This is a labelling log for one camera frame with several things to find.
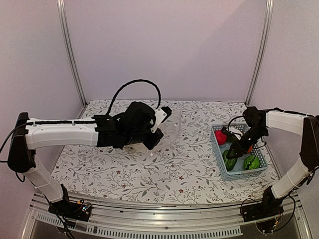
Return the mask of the light blue plastic basket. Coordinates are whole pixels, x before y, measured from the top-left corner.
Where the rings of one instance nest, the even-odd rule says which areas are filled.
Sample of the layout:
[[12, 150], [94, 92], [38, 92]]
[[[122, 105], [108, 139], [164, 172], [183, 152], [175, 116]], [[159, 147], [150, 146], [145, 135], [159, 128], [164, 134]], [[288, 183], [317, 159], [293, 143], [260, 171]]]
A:
[[[226, 124], [217, 123], [213, 124], [211, 127], [211, 144], [213, 148], [214, 155], [217, 160], [217, 164], [220, 170], [220, 174], [223, 181], [234, 181], [239, 179], [246, 179], [250, 177], [256, 177], [259, 176], [261, 173], [263, 173], [265, 170], [268, 169], [268, 163], [265, 158], [265, 154], [261, 151], [261, 149], [252, 149], [251, 153], [248, 153], [242, 157], [239, 157], [237, 159], [236, 164], [234, 165], [234, 168], [231, 171], [228, 171], [226, 169], [224, 159], [223, 159], [223, 152], [225, 150], [228, 150], [231, 146], [231, 143], [226, 142], [223, 145], [219, 145], [217, 142], [217, 138], [215, 136], [215, 132], [218, 130], [222, 130], [223, 127], [227, 127]], [[257, 156], [260, 161], [260, 167], [257, 169], [251, 169], [251, 170], [245, 170], [244, 169], [244, 160], [248, 156]]]

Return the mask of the clear zip top bag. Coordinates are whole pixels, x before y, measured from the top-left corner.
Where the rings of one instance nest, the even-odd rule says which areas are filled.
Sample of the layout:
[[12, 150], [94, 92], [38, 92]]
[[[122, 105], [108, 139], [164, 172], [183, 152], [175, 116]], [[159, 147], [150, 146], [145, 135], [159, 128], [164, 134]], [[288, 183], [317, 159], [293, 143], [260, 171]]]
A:
[[168, 119], [159, 125], [163, 138], [152, 150], [147, 149], [142, 143], [133, 144], [131, 148], [146, 157], [152, 156], [156, 151], [170, 147], [179, 137], [181, 125], [181, 111], [173, 111]]

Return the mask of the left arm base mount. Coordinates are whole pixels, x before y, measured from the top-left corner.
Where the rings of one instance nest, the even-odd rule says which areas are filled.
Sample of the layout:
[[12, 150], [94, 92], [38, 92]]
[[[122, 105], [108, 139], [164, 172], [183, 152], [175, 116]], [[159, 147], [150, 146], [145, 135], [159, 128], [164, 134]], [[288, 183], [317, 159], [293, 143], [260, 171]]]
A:
[[78, 202], [71, 202], [65, 186], [61, 184], [61, 188], [63, 192], [62, 200], [55, 203], [50, 202], [48, 211], [65, 218], [88, 222], [91, 216], [92, 205], [89, 202], [84, 202], [83, 199]]

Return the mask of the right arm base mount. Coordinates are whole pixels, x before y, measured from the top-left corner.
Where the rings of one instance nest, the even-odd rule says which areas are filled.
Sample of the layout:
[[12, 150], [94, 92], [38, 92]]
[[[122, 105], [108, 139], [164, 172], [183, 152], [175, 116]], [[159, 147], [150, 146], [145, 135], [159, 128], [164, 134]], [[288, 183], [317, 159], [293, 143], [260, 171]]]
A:
[[272, 217], [267, 221], [262, 221], [256, 224], [257, 229], [264, 233], [273, 233], [277, 228], [282, 214], [284, 212], [282, 206], [283, 199], [276, 199], [272, 193], [271, 187], [267, 188], [262, 196], [262, 201], [254, 201], [254, 204], [241, 204], [240, 213], [244, 222], [256, 221]]

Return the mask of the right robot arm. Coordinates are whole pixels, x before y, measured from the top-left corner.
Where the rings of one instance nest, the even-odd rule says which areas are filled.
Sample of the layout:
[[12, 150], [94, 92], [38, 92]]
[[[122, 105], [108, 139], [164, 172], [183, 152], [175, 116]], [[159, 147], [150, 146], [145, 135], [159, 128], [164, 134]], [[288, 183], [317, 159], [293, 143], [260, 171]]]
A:
[[309, 184], [319, 169], [319, 118], [280, 108], [259, 110], [256, 107], [248, 107], [242, 117], [249, 129], [231, 144], [227, 158], [248, 153], [258, 140], [269, 135], [271, 129], [282, 133], [279, 145], [288, 151], [288, 155], [297, 154], [290, 169], [263, 193], [258, 213], [268, 217], [293, 190]]

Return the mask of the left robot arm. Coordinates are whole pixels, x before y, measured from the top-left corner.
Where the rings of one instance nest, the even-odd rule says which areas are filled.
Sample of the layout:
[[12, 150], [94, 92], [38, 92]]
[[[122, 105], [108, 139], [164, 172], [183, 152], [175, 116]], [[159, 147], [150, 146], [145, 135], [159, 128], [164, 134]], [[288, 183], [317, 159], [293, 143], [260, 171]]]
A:
[[67, 200], [67, 190], [56, 183], [36, 158], [36, 150], [65, 145], [122, 149], [138, 143], [152, 150], [163, 138], [160, 124], [170, 115], [169, 107], [152, 109], [142, 102], [132, 102], [125, 112], [113, 117], [105, 114], [74, 120], [39, 120], [20, 113], [8, 135], [11, 142], [7, 165], [27, 177], [63, 216], [70, 216], [74, 205]]

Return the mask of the green toy bell pepper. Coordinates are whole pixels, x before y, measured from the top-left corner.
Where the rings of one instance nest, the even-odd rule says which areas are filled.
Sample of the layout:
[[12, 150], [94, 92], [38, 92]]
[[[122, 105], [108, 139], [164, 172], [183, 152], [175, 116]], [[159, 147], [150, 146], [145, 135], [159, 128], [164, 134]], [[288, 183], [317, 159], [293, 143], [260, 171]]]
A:
[[223, 160], [225, 163], [226, 170], [229, 172], [229, 171], [233, 170], [235, 164], [237, 163], [238, 158], [229, 159], [227, 157], [228, 151], [229, 151], [228, 149], [225, 150], [222, 154], [222, 157], [223, 157]]

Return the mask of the red toy apple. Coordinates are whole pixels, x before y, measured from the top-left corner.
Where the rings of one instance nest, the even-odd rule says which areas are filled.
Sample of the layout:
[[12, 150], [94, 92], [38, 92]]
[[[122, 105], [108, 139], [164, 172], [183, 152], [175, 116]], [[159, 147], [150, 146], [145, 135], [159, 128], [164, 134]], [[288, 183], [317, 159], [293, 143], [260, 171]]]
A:
[[225, 135], [221, 130], [215, 131], [214, 134], [218, 145], [224, 145], [227, 142], [227, 135]]

